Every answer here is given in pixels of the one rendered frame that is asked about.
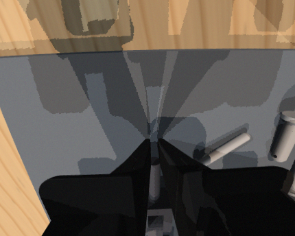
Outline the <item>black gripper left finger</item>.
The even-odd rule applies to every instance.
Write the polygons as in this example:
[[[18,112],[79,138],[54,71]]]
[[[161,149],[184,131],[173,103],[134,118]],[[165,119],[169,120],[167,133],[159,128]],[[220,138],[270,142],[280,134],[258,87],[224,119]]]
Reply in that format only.
[[[39,195],[50,220],[55,215],[121,213],[128,236],[145,236],[150,171],[151,144],[145,139],[111,174],[54,176],[40,185]]]

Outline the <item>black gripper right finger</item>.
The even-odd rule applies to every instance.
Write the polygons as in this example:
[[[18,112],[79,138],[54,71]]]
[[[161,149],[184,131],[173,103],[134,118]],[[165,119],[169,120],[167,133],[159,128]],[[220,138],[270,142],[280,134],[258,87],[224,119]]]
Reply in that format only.
[[[158,139],[158,156],[178,236],[206,236],[216,196],[284,191],[294,176],[283,167],[211,169]]]

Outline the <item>dark grey metal clevis fork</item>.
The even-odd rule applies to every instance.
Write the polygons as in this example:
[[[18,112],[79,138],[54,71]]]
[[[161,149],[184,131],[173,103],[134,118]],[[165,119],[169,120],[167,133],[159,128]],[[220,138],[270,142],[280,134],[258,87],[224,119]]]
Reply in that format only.
[[[162,215],[163,233],[172,231],[173,213],[169,203],[166,187],[161,187],[161,166],[159,158],[151,157],[150,187],[147,204],[146,230],[148,233],[148,216]]]

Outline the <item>dark grey flat base plate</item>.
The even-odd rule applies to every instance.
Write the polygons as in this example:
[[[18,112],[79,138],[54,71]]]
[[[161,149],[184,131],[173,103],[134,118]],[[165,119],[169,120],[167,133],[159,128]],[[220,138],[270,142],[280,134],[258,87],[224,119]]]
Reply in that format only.
[[[149,49],[0,56],[0,109],[29,179],[110,174],[145,139],[200,160],[243,132],[211,169],[278,166],[295,111],[295,49]]]

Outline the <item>dark grey flat bar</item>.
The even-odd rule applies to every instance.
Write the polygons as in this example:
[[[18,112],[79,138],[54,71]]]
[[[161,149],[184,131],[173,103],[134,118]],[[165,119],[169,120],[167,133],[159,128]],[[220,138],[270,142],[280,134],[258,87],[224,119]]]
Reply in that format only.
[[[148,216],[149,236],[163,236],[163,217],[162,215]]]

